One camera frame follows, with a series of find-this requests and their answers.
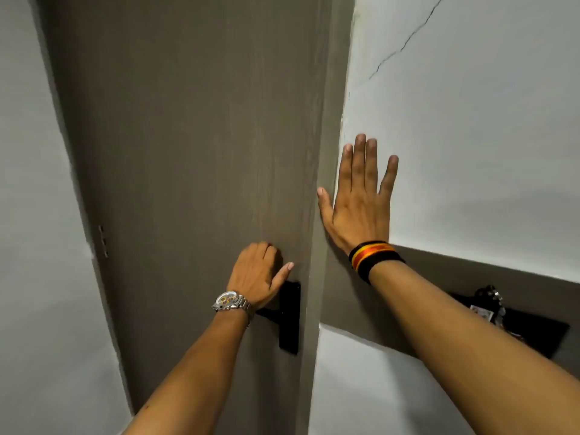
crack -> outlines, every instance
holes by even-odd
[[[371,80],[372,77],[377,74],[379,72],[379,70],[381,69],[381,66],[386,63],[390,58],[392,58],[393,56],[395,56],[398,53],[401,53],[405,47],[407,46],[407,44],[409,43],[409,41],[411,40],[411,38],[413,38],[415,36],[415,34],[417,34],[417,32],[419,30],[421,30],[422,28],[424,28],[424,26],[427,24],[427,22],[429,21],[429,19],[431,18],[431,16],[433,15],[433,12],[435,12],[435,9],[441,4],[443,0],[439,0],[435,6],[433,6],[433,8],[431,9],[431,13],[429,14],[429,16],[427,17],[427,19],[423,22],[423,24],[421,24],[419,27],[417,27],[412,34],[409,35],[409,38],[407,38],[407,40],[405,41],[405,43],[402,45],[402,47],[399,50],[395,50],[394,52],[392,52],[390,55],[388,55],[388,57],[386,57],[385,59],[383,59],[379,65],[376,66],[376,70],[375,72],[369,76],[368,80]]]

forearm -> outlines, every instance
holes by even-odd
[[[480,434],[571,434],[580,384],[405,264],[370,273],[425,365]]]
[[[204,334],[156,389],[127,435],[209,434],[230,389],[248,316],[242,310],[216,316]]]

person's right arm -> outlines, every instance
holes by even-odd
[[[377,188],[376,140],[346,146],[335,207],[318,190],[323,223],[345,253],[388,241],[398,159]],[[369,275],[405,335],[478,435],[580,433],[580,382],[506,332],[482,320],[404,263]]]

black yellow and red bracelet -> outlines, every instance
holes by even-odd
[[[395,248],[386,241],[367,241],[360,243],[353,248],[349,255],[349,261],[360,278],[367,284],[370,284],[368,274],[375,264],[382,261],[405,262]]]

hand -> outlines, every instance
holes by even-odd
[[[264,307],[278,293],[294,267],[294,263],[286,263],[274,276],[277,252],[267,242],[251,243],[238,256],[227,290],[243,295],[257,310]]]
[[[342,151],[338,192],[334,209],[324,188],[318,188],[318,207],[324,228],[347,255],[361,242],[388,242],[391,194],[397,176],[398,157],[388,159],[387,171],[377,193],[376,139],[359,134],[353,146]]]

